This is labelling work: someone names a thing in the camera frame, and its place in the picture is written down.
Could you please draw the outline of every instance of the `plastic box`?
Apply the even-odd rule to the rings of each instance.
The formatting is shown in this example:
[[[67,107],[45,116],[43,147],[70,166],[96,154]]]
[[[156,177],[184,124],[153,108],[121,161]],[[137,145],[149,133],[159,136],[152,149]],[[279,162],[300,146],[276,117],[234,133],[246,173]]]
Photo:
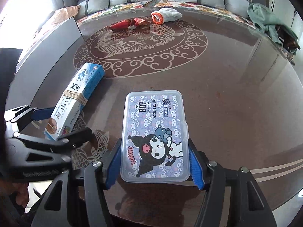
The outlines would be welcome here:
[[[190,174],[187,139],[180,92],[129,93],[123,120],[121,177],[133,183],[185,181]]]

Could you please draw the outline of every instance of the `white glove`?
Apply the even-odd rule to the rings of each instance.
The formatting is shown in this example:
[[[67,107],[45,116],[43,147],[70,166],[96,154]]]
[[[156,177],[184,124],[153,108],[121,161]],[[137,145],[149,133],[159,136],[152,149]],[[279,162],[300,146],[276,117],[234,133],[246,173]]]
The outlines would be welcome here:
[[[181,19],[182,13],[179,13],[176,9],[170,7],[161,8],[159,11],[151,13],[154,23],[161,25],[168,21],[175,21]]]

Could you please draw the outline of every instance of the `dark wood table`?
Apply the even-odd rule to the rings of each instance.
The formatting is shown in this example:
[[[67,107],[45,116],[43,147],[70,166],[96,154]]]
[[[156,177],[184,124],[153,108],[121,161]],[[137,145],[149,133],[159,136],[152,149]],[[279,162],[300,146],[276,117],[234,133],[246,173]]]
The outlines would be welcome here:
[[[86,42],[76,42],[64,54],[37,92],[31,106],[54,106],[84,62],[106,70],[76,125],[90,127],[96,138],[74,153],[75,167],[98,159],[121,136],[128,93],[166,89],[182,93],[191,139],[222,166],[260,169],[303,158],[303,88],[275,45],[238,22],[186,9],[178,9],[182,21],[163,26],[117,33],[104,29],[123,19],[148,20],[155,9],[83,23]],[[41,137],[46,123],[24,132]],[[301,189],[301,164],[254,174],[272,209]],[[193,226],[204,193],[188,185],[193,184],[134,184],[118,178],[105,196],[110,213],[121,218]]]

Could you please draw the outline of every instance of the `floral blanket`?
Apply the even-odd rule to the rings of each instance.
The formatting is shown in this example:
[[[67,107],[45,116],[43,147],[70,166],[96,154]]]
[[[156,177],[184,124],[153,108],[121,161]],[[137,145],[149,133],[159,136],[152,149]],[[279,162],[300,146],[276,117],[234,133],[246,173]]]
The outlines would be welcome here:
[[[93,19],[105,14],[109,13],[115,13],[118,11],[123,11],[127,9],[134,9],[134,8],[143,8],[149,1],[142,1],[142,2],[134,2],[134,3],[126,3],[126,4],[119,4],[115,6],[111,6],[108,9],[105,9],[103,11],[99,11],[97,13],[90,14],[88,16],[85,16],[79,20],[77,20],[77,24],[81,25],[83,22],[88,21],[89,19]]]
[[[172,1],[172,0],[161,0],[160,2],[158,2],[158,4],[155,5],[155,7],[180,7],[180,8],[199,10],[202,12],[225,16],[225,17],[231,18],[237,22],[243,23],[245,25],[248,25],[248,26],[256,29],[256,27],[254,26],[254,24],[251,21],[249,21],[239,15],[236,15],[232,12],[229,12],[226,9],[208,7],[208,6],[194,4],[194,3],[176,2],[176,1]]]

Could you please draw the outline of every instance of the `red plastic bag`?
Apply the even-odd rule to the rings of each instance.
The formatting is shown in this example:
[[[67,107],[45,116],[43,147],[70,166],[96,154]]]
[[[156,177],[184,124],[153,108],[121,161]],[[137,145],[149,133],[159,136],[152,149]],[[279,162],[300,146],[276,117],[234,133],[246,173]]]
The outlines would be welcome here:
[[[123,29],[127,29],[130,25],[131,25],[131,20],[125,19],[114,25],[109,26],[108,28],[111,30],[123,30]]]
[[[147,24],[149,24],[149,22],[147,22],[144,19],[134,18],[134,19],[125,19],[114,25],[109,26],[108,28],[111,30],[124,30],[124,29],[127,29],[129,26],[140,27],[140,26],[144,26]]]
[[[139,27],[139,26],[147,25],[147,24],[149,24],[149,22],[147,22],[146,20],[141,19],[141,18],[134,18],[131,20],[131,24],[136,27]]]

